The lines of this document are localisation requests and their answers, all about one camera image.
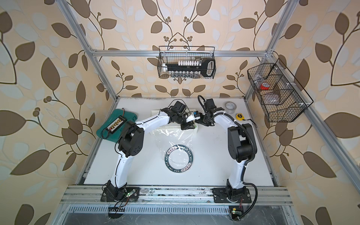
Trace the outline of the clear plastic wrap sheet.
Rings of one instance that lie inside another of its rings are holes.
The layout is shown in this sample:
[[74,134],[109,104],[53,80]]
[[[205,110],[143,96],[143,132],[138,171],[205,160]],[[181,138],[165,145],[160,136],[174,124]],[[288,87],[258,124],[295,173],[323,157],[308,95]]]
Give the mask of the clear plastic wrap sheet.
[[160,128],[151,132],[155,138],[157,148],[164,161],[165,152],[173,145],[182,144],[192,150],[192,141],[196,136],[198,129],[181,130],[175,128]]

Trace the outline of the green rimmed white plate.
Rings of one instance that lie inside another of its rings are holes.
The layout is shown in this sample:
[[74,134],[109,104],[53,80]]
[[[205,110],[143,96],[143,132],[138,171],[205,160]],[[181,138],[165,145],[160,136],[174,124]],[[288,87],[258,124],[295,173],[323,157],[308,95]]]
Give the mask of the green rimmed white plate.
[[182,144],[173,145],[165,152],[165,165],[174,173],[186,172],[193,165],[193,161],[192,150]]

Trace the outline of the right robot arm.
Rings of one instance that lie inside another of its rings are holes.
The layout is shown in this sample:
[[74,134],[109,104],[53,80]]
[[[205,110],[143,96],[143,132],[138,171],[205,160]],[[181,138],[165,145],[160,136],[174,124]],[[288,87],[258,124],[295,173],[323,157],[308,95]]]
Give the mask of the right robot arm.
[[240,124],[224,108],[217,107],[211,98],[198,95],[197,99],[204,113],[200,113],[200,119],[196,122],[206,127],[217,124],[227,132],[228,152],[235,160],[235,167],[227,179],[225,193],[229,201],[237,202],[246,195],[246,186],[249,185],[244,181],[246,167],[257,153],[252,125]]

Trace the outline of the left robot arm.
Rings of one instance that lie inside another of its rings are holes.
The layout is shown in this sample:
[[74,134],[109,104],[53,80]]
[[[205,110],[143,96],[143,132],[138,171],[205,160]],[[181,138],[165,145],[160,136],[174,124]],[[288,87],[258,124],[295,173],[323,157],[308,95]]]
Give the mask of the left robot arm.
[[126,188],[127,178],[134,156],[143,148],[145,134],[172,122],[179,124],[181,130],[195,128],[194,123],[200,119],[200,113],[186,112],[187,108],[185,103],[177,100],[174,105],[160,109],[158,114],[143,121],[134,122],[123,115],[106,127],[108,132],[113,131],[112,125],[115,125],[115,129],[121,128],[122,131],[115,142],[115,152],[118,154],[115,171],[103,189],[101,201],[121,202],[133,195]]

